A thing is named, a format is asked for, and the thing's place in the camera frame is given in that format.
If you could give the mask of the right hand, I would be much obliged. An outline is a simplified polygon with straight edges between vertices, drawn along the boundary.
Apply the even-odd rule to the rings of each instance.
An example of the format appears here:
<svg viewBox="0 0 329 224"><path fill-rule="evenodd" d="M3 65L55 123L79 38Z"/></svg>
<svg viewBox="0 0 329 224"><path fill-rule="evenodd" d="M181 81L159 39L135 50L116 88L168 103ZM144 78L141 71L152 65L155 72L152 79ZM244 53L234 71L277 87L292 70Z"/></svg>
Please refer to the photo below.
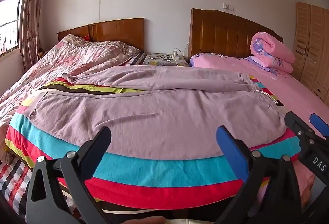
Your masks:
<svg viewBox="0 0 329 224"><path fill-rule="evenodd" d="M302 209L305 210L311 200L311 189L315 181L315 175L307 167L305 167L299 160L293 163L295 174L299 185L301 194Z"/></svg>

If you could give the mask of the left hand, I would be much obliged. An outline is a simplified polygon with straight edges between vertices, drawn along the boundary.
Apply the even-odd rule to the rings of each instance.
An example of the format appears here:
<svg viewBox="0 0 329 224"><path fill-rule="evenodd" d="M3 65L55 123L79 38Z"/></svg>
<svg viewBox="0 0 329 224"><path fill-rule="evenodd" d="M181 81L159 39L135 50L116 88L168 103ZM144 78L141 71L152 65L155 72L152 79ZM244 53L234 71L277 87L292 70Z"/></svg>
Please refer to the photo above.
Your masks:
<svg viewBox="0 0 329 224"><path fill-rule="evenodd" d="M122 224L165 224L166 219L162 216L152 216L143 219L131 219Z"/></svg>

